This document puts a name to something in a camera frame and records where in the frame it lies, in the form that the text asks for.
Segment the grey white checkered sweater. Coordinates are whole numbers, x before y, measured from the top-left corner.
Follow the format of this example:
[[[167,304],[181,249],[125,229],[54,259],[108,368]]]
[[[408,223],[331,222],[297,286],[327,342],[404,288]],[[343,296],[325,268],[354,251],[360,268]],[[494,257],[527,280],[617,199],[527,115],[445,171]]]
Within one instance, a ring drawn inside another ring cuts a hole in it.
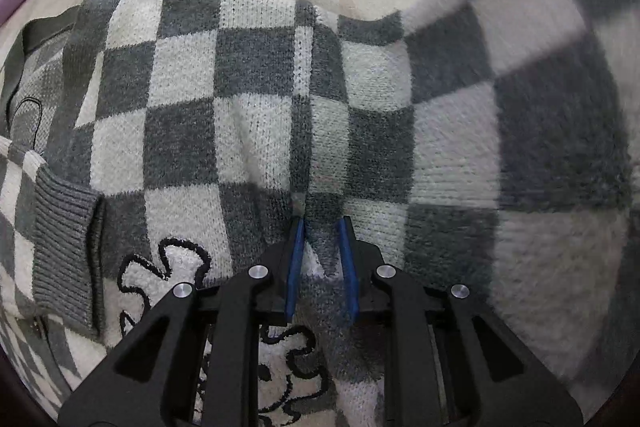
[[[292,320],[258,336],[254,426],[387,426],[384,333],[352,321],[337,223],[428,288],[462,283],[591,425],[639,363],[639,0],[465,0],[490,69],[344,58],[155,83],[102,60],[119,0],[1,48],[6,426],[63,404],[168,291],[227,282],[304,221]]]

